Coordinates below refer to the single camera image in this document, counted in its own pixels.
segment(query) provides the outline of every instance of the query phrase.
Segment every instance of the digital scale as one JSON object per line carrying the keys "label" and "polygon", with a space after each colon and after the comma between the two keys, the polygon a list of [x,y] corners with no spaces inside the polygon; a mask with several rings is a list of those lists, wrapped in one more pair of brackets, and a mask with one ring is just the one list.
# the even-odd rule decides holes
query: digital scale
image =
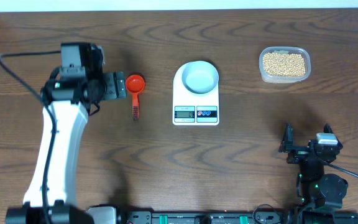
{"label": "digital scale", "polygon": [[182,65],[173,78],[172,123],[215,126],[219,124],[219,75],[208,62]]}

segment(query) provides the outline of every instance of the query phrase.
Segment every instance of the wooden table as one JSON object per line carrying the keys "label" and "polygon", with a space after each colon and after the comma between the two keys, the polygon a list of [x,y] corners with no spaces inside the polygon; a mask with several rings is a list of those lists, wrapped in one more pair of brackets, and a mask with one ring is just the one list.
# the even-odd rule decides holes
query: wooden table
{"label": "wooden table", "polygon": [[[344,149],[335,165],[358,173],[358,9],[0,13],[0,53],[58,50],[61,42],[102,45],[105,71],[142,72],[140,120],[131,99],[101,104],[90,117],[78,160],[78,206],[99,203],[155,210],[290,208],[296,165],[278,153],[286,121],[296,142],[329,123]],[[312,73],[301,83],[261,80],[269,46],[306,49]],[[186,62],[210,60],[220,75],[221,122],[172,124],[172,81]],[[7,60],[40,89],[60,57]],[[42,107],[0,68],[0,223],[20,206],[39,152]],[[358,212],[358,180],[344,209]]]}

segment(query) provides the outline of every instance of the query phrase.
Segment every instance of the red spoon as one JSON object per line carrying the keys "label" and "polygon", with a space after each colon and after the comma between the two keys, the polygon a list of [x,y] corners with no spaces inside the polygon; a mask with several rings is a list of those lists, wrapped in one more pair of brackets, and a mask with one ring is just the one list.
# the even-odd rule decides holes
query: red spoon
{"label": "red spoon", "polygon": [[137,95],[142,93],[146,83],[143,77],[140,75],[131,75],[125,81],[127,90],[132,93],[132,113],[134,114],[134,120],[139,119],[139,99]]}

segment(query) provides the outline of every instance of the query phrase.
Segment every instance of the white wall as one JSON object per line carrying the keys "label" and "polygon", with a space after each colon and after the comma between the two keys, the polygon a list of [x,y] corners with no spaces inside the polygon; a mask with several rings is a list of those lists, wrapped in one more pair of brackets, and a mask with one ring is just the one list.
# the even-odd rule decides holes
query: white wall
{"label": "white wall", "polygon": [[358,7],[358,0],[0,0],[0,12]]}

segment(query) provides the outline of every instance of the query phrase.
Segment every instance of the clear plastic container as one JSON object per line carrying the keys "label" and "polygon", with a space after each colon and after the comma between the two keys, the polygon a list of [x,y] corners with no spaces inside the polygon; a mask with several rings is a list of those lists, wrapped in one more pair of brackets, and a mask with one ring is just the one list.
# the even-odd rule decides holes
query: clear plastic container
{"label": "clear plastic container", "polygon": [[[305,60],[305,75],[300,77],[285,77],[285,76],[277,76],[277,75],[270,75],[265,72],[264,69],[264,55],[266,53],[274,53],[278,52],[281,54],[300,54],[303,59]],[[311,72],[311,63],[310,63],[310,56],[307,51],[303,50],[299,47],[268,47],[260,53],[259,56],[259,70],[260,74],[262,74],[262,80],[268,83],[296,83],[307,79]]]}

